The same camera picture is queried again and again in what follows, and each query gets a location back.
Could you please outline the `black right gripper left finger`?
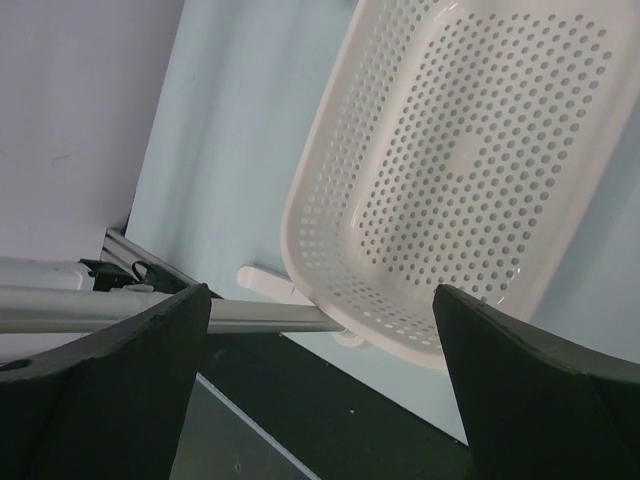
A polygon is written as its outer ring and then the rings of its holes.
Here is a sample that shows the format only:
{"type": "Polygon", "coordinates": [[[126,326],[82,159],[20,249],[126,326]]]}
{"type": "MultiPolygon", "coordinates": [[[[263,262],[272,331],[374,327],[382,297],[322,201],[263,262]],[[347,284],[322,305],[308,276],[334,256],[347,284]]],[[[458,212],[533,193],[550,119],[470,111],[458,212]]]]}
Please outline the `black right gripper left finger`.
{"type": "Polygon", "coordinates": [[[211,296],[188,287],[113,326],[1,366],[4,479],[167,479],[211,296]]]}

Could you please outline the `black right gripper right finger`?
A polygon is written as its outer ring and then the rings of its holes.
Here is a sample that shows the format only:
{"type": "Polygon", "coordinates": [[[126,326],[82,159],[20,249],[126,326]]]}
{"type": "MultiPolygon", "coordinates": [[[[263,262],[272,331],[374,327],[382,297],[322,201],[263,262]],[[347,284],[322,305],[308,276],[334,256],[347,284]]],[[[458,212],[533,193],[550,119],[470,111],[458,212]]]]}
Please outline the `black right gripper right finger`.
{"type": "Polygon", "coordinates": [[[636,479],[639,366],[449,285],[433,312],[481,479],[636,479]]]}

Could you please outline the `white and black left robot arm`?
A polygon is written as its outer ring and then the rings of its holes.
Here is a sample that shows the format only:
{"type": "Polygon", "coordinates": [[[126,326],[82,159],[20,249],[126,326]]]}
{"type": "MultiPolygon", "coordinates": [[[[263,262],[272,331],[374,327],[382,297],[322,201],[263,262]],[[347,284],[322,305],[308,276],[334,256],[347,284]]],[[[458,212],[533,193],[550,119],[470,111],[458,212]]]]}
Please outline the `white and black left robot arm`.
{"type": "Polygon", "coordinates": [[[1,257],[1,285],[42,289],[152,292],[121,267],[99,260],[42,261],[1,257]]]}

